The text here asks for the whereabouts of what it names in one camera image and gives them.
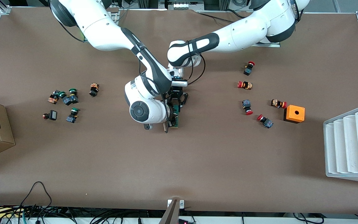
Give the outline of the green load switch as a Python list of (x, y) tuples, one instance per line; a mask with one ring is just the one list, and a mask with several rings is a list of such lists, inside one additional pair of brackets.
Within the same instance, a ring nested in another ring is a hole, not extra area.
[(171, 116), (170, 121), (169, 121), (169, 127), (178, 128), (180, 106), (179, 105), (173, 105), (172, 109), (173, 110), (172, 110), (172, 116)]

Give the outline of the red button with blue block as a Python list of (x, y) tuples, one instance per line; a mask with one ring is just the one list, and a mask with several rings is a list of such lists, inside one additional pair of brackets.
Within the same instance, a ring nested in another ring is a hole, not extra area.
[(243, 106), (243, 109), (245, 110), (245, 114), (246, 114), (247, 116), (253, 114), (253, 111), (252, 111), (252, 109), (251, 109), (251, 103), (250, 103), (249, 100), (243, 100), (243, 101), (242, 101), (242, 106)]
[(271, 128), (274, 125), (274, 122), (263, 116), (263, 114), (260, 114), (257, 117), (257, 121), (261, 122), (265, 128)]
[(252, 61), (249, 61), (248, 64), (244, 67), (243, 74), (249, 76), (251, 74), (254, 66), (255, 66), (255, 63)]

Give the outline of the white power strip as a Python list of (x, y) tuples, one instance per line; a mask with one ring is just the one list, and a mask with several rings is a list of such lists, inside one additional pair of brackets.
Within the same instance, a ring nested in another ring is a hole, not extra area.
[(159, 8), (164, 6), (168, 10), (193, 10), (203, 11), (205, 9), (203, 0), (161, 0)]

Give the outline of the orange box with hole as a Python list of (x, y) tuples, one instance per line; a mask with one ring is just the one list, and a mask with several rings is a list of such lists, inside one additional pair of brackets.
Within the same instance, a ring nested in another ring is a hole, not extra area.
[(304, 122), (305, 108), (295, 105), (288, 105), (284, 109), (283, 120), (295, 124)]

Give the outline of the white slotted tray rack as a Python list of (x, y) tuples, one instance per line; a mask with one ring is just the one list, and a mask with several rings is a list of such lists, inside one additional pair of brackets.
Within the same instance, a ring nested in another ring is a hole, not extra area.
[(358, 108), (323, 123), (325, 174), (358, 181)]

